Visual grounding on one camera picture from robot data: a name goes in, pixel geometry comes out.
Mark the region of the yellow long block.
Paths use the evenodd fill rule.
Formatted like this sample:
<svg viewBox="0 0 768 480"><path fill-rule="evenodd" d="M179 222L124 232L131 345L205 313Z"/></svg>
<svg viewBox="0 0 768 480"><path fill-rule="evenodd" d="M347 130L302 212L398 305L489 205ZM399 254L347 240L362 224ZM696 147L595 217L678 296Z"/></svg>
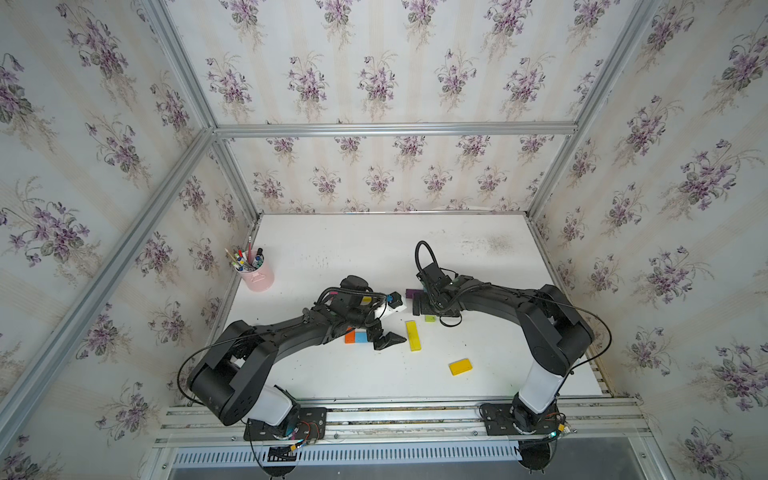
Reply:
<svg viewBox="0 0 768 480"><path fill-rule="evenodd" d="M410 351L411 352L420 351L422 349L422 345L421 345L417 323L413 320L409 320L405 322L405 327L406 327L406 333L407 333L407 339L408 339Z"/></svg>

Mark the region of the yellow-orange block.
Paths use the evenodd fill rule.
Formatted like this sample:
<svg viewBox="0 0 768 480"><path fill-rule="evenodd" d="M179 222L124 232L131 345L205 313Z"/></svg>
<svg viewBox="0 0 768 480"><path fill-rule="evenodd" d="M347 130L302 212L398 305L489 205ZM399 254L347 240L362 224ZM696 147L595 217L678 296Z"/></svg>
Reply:
<svg viewBox="0 0 768 480"><path fill-rule="evenodd" d="M462 375L470 372L473 369L473 365L468 358L454 361L449 364L449 370L452 376Z"/></svg>

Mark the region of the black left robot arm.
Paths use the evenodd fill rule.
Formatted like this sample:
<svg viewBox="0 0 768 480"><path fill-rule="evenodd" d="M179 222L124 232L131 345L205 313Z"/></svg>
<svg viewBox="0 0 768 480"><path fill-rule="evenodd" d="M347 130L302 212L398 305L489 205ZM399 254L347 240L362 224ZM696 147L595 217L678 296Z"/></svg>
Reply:
<svg viewBox="0 0 768 480"><path fill-rule="evenodd" d="M382 327L385 316L405 306L400 293L374 291L363 278L349 275L322 291L300 315L274 324L231 323L186 379L185 393L209 409L225 426L240 421L292 428L298 402L285 389L269 386L273 366L310 347L322 346L363 330L376 351L406 338Z"/></svg>

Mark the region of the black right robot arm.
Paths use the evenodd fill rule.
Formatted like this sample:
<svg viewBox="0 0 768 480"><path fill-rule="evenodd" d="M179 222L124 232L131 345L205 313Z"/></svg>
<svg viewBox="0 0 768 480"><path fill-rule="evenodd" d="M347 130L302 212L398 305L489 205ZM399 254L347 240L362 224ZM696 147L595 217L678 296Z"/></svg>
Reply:
<svg viewBox="0 0 768 480"><path fill-rule="evenodd" d="M414 297L416 315L460 318L465 312L480 312L521 328L533 363L511 413L527 430L550 415L566 377L595 339L563 293L551 284L538 290L514 289L467 275L451 278L434 263L419 267L416 277L423 287Z"/></svg>

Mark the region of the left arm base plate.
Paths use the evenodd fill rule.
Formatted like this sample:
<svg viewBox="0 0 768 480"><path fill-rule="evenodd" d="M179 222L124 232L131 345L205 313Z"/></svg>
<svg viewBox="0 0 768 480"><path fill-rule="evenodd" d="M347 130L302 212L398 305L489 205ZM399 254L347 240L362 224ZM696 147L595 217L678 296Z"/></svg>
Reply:
<svg viewBox="0 0 768 480"><path fill-rule="evenodd" d="M243 439L252 442L299 440L317 441L325 436L328 409L323 407L295 407L277 426L249 419Z"/></svg>

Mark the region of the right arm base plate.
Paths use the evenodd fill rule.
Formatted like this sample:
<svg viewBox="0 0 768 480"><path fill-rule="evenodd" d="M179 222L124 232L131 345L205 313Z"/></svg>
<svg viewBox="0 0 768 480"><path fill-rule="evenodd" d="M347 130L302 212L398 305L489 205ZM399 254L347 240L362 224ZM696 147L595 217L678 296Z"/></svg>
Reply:
<svg viewBox="0 0 768 480"><path fill-rule="evenodd" d="M480 418L488 436L543 435L557 437L566 428L567 417L552 403L542 413L531 413L522 403L484 403Z"/></svg>

